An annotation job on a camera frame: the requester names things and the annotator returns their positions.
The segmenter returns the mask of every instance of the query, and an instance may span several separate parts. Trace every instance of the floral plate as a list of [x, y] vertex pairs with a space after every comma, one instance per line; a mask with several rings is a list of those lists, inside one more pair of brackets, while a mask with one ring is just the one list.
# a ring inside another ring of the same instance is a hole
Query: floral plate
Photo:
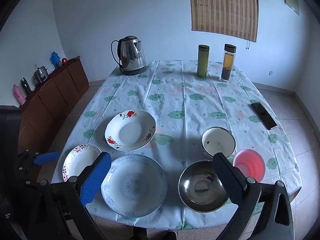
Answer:
[[140, 154], [114, 160], [101, 184], [106, 204], [124, 217], [143, 217], [157, 210], [167, 194], [167, 178], [159, 163]]
[[63, 180], [67, 181], [71, 176], [79, 176], [86, 166], [96, 160], [100, 153], [100, 149], [93, 144], [81, 144], [74, 148], [64, 160]]
[[147, 145], [156, 133], [156, 120], [141, 109], [117, 114], [107, 125], [105, 138], [119, 151], [134, 151]]

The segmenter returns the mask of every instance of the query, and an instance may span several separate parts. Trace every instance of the wall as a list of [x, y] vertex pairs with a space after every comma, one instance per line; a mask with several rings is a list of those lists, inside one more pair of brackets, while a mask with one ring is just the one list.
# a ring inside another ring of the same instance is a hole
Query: wall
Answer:
[[81, 56], [89, 81], [116, 67], [111, 41], [135, 35], [147, 60], [197, 59], [198, 44], [207, 44], [210, 60], [222, 61], [224, 44], [234, 44], [236, 65], [251, 81], [294, 90], [309, 34], [310, 11], [299, 2], [300, 16], [283, 0], [259, 0], [258, 39], [249, 50], [239, 38], [191, 31], [190, 0], [53, 0], [53, 9], [66, 56]]
[[21, 0], [0, 32], [0, 105], [19, 106], [13, 85], [25, 77], [34, 88], [34, 64], [52, 71], [49, 58], [54, 50], [64, 57], [52, 0]]
[[315, 17], [311, 20], [312, 36], [309, 40], [308, 56], [306, 58], [303, 72], [299, 80], [296, 93], [304, 103], [309, 113], [313, 117], [317, 127], [320, 129], [320, 25]]

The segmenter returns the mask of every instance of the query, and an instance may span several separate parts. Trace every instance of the blue gripper pad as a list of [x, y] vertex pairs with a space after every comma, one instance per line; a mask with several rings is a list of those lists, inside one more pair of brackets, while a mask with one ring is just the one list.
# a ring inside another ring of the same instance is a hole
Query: blue gripper pad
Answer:
[[111, 168], [111, 156], [109, 153], [101, 159], [90, 176], [81, 186], [80, 200], [83, 206], [91, 203], [101, 184]]
[[216, 153], [213, 156], [212, 165], [231, 202], [240, 205], [244, 199], [244, 189], [246, 187], [246, 182], [242, 178], [244, 176], [237, 174], [236, 168], [222, 153]]
[[45, 163], [58, 160], [59, 156], [60, 154], [57, 151], [39, 154], [39, 155], [36, 155], [36, 158], [34, 158], [33, 163], [41, 166]]

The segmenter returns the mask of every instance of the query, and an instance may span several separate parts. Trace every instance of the pink thermos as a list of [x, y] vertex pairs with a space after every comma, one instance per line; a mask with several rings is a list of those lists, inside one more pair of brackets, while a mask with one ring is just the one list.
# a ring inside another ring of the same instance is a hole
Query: pink thermos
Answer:
[[13, 86], [13, 95], [20, 105], [23, 105], [26, 99], [24, 98], [20, 88], [16, 85]]

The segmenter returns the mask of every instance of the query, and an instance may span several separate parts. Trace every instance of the red flower pattern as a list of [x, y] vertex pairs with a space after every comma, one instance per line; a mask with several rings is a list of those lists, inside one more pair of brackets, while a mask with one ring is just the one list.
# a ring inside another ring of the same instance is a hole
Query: red flower pattern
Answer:
[[108, 143], [115, 144], [115, 141], [108, 138]]
[[114, 144], [115, 147], [116, 147], [116, 149], [119, 149], [119, 147], [121, 146], [121, 145], [117, 144], [117, 142], [114, 141], [111, 136], [109, 136], [109, 137], [107, 138], [107, 141], [108, 141], [108, 143], [110, 143], [110, 144]]
[[143, 140], [143, 142], [150, 139], [152, 130], [153, 130], [154, 128], [155, 128], [155, 127], [153, 126], [151, 129], [149, 129], [149, 133], [147, 134], [147, 136], [146, 136], [146, 138]]
[[131, 117], [131, 115], [133, 115], [133, 114], [134, 114], [134, 111], [129, 111], [129, 112], [127, 113], [127, 116]]

